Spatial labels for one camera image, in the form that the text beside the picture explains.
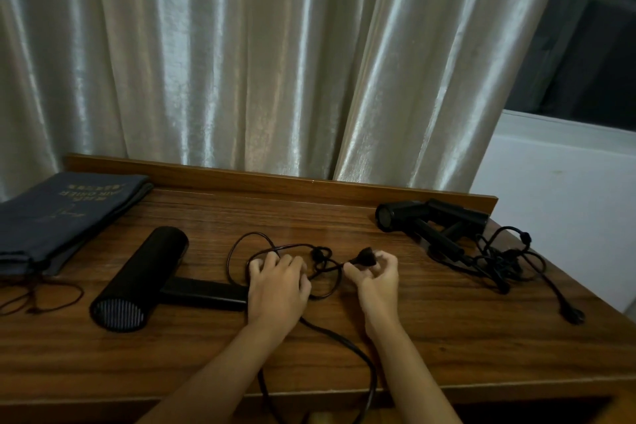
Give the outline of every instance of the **hair dryer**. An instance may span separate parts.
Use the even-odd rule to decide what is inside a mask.
[[[247,288],[172,276],[187,250],[179,228],[155,228],[102,293],[90,305],[90,315],[112,332],[143,328],[159,303],[242,311]]]

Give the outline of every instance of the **white wall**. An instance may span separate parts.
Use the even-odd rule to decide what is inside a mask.
[[[636,297],[636,133],[505,111],[471,192],[614,308]]]

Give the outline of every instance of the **left hand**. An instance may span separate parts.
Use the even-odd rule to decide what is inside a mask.
[[[249,263],[247,322],[262,326],[282,341],[305,311],[312,284],[304,272],[301,257],[267,253],[265,263],[256,259]]]

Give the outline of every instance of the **curtain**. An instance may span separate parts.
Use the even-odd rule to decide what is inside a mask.
[[[547,0],[0,0],[0,199],[67,152],[467,191]]]

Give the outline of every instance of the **wood grain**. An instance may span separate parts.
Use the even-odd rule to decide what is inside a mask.
[[[382,233],[372,215],[373,208],[360,206],[154,190],[65,267],[63,279],[86,290],[80,303],[50,314],[2,317],[0,413],[22,420],[31,412],[39,422],[59,421],[64,409],[78,406],[101,417],[122,408],[140,414],[233,338],[243,315],[223,311],[159,306],[147,328],[132,334],[109,333],[90,320],[90,302],[162,225],[181,228],[190,240],[178,275],[219,282],[232,243],[253,230],[277,244],[329,246],[343,261],[365,246],[398,255],[402,323],[455,403],[608,395],[610,385],[636,379],[636,326],[562,271],[551,266],[550,276],[586,312],[585,325],[565,323],[542,282],[498,295],[428,259],[404,234]],[[518,243],[509,238],[504,244]],[[237,279],[244,259],[264,245],[249,238],[238,248],[232,263]],[[314,291],[332,277],[315,281]],[[0,299],[8,296],[0,291]],[[42,306],[69,299],[60,288],[38,296]],[[351,286],[310,302],[305,316],[353,340],[379,365]],[[275,399],[291,411],[352,408],[368,386],[368,369],[358,357],[300,325],[271,356],[265,376]],[[255,384],[241,409],[254,407]]]
[[[180,164],[135,161],[104,156],[70,154],[67,171],[148,175],[158,188],[182,188],[207,192],[228,192],[234,195],[262,197],[286,201],[373,206],[379,203],[414,199],[426,201],[438,198],[466,208],[492,213],[497,203],[494,196],[472,195],[412,188],[394,188],[360,183],[216,170]]]

